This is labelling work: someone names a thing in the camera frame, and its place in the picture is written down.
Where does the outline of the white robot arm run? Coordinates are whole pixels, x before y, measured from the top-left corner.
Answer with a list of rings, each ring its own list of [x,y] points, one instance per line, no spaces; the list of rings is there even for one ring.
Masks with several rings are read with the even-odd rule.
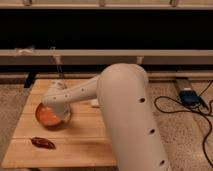
[[[77,86],[54,81],[42,103],[67,115],[73,102],[96,98],[119,171],[172,171],[148,98],[148,76],[137,64],[113,64]]]

